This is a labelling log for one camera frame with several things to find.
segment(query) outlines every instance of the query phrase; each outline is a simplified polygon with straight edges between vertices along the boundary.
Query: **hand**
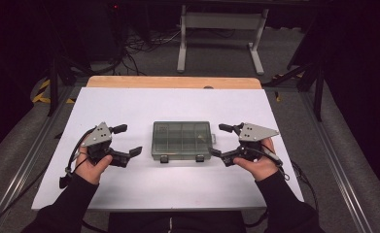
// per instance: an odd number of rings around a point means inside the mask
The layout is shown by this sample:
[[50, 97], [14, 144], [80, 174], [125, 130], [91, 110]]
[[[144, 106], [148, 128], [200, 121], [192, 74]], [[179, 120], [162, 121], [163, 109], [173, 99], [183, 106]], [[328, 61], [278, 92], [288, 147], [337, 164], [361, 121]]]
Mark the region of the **hand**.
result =
[[[271, 139], [262, 139], [261, 143], [275, 152]], [[234, 163], [253, 174], [254, 179], [256, 179], [258, 182], [264, 180], [265, 178], [278, 171], [278, 168], [275, 166], [274, 162], [265, 156], [260, 158], [257, 162], [251, 162], [244, 158], [236, 157], [234, 158]]]
[[80, 155], [77, 158], [76, 166], [82, 163], [76, 170], [75, 173], [84, 178], [89, 183], [99, 184], [99, 180], [101, 179], [101, 174], [105, 171], [105, 169], [110, 165], [113, 157], [111, 155], [106, 155], [103, 157], [96, 165], [93, 165], [89, 159], [87, 159], [87, 149], [80, 147], [79, 148]]

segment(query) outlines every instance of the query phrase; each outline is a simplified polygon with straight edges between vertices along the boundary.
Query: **dark background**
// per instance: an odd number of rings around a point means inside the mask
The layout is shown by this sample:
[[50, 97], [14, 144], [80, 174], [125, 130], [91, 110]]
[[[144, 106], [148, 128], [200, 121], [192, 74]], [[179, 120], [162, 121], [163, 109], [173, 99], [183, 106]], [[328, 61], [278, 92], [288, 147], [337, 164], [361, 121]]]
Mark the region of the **dark background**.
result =
[[[0, 0], [0, 142], [32, 108], [30, 91], [48, 71], [55, 51], [86, 67], [92, 60], [110, 60], [119, 55], [117, 43], [124, 39], [125, 28], [134, 28], [145, 39], [150, 29], [176, 28], [181, 11], [179, 6], [121, 5], [114, 12], [108, 3], [67, 3]], [[293, 64], [308, 62], [332, 43], [334, 50], [323, 61], [326, 81], [380, 179], [380, 1], [352, 4], [333, 14], [320, 14], [315, 21], [313, 11], [273, 10], [267, 25], [307, 30], [313, 23]], [[34, 20], [34, 9], [48, 14]]]

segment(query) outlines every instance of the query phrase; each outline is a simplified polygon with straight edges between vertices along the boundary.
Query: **finger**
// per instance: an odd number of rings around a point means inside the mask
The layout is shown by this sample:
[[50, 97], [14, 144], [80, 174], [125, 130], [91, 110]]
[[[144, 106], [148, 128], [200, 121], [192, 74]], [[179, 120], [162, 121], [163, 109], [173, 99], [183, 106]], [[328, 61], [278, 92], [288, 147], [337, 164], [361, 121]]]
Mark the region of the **finger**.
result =
[[253, 162], [250, 162], [250, 161], [248, 161], [244, 158], [240, 158], [240, 157], [234, 158], [233, 162], [235, 164], [237, 164], [238, 166], [244, 168], [245, 170], [249, 171], [249, 172], [251, 172], [251, 170], [252, 170], [251, 166], [254, 164]]
[[80, 147], [78, 148], [78, 151], [79, 151], [79, 152], [83, 152], [83, 153], [87, 153], [87, 147], [80, 146]]
[[85, 159], [87, 158], [87, 155], [86, 155], [86, 152], [81, 152], [81, 150], [79, 150], [79, 155], [77, 157], [77, 161], [76, 161], [76, 165], [78, 166], [78, 164], [80, 164], [82, 161], [84, 161]]
[[275, 152], [274, 151], [274, 144], [272, 143], [272, 140], [270, 138], [262, 139], [261, 143], [262, 143], [263, 146], [267, 147], [272, 152]]
[[267, 157], [265, 157], [265, 156], [262, 156], [260, 159], [259, 159], [259, 161], [257, 161], [257, 163], [260, 163], [260, 164], [266, 164], [266, 163], [273, 163], [272, 161], [271, 161], [271, 159], [269, 159], [269, 158], [267, 158]]
[[103, 173], [105, 169], [110, 165], [112, 162], [113, 157], [111, 155], [107, 155], [103, 157], [96, 165], [95, 165], [95, 170]]

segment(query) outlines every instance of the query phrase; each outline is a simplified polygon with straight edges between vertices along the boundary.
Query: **table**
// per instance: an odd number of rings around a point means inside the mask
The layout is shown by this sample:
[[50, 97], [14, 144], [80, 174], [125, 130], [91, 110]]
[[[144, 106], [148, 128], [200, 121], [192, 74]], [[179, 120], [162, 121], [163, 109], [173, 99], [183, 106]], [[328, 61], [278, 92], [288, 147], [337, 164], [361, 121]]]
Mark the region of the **table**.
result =
[[[205, 85], [215, 89], [202, 89]], [[203, 163], [173, 160], [160, 164], [151, 156], [152, 126], [156, 120], [208, 120], [217, 139], [213, 147], [222, 151], [233, 150], [238, 141], [235, 134], [219, 130], [219, 123], [246, 121], [278, 129], [258, 80], [92, 77], [77, 99], [35, 197], [33, 210], [53, 203], [61, 192], [58, 180], [64, 176], [73, 147], [85, 131], [103, 120], [108, 126], [128, 125], [126, 132], [114, 135], [111, 145], [114, 150], [128, 151], [139, 146], [143, 150], [126, 168], [107, 168], [88, 207], [90, 210], [199, 211], [265, 206], [253, 177], [238, 166], [226, 168], [216, 157]], [[273, 137], [275, 149], [285, 163], [286, 173], [290, 174], [289, 186], [303, 200], [281, 135]]]

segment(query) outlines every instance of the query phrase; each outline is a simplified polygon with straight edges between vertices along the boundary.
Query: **white table surface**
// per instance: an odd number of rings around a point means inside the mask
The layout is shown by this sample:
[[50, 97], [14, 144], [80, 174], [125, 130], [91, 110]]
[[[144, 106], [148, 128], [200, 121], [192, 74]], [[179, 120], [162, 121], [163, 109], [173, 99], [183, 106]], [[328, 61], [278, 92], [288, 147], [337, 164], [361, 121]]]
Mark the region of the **white table surface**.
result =
[[[239, 144], [234, 133], [219, 130], [220, 123], [250, 122], [278, 130], [265, 91], [261, 89], [84, 87], [32, 209], [39, 210], [55, 201], [62, 191], [58, 187], [59, 178], [65, 175], [64, 168], [72, 149], [87, 130], [102, 121], [113, 127], [128, 125], [126, 132], [113, 135], [111, 147], [114, 150], [128, 152], [140, 146], [143, 149], [126, 168], [107, 168], [88, 207], [90, 210], [236, 210], [265, 206], [251, 174], [236, 165], [225, 167], [217, 157], [203, 163], [154, 161], [151, 156], [153, 124], [161, 120], [209, 121], [217, 139], [213, 147], [222, 152], [234, 150]], [[272, 138], [274, 147], [290, 175], [288, 185], [302, 201], [282, 134]]]

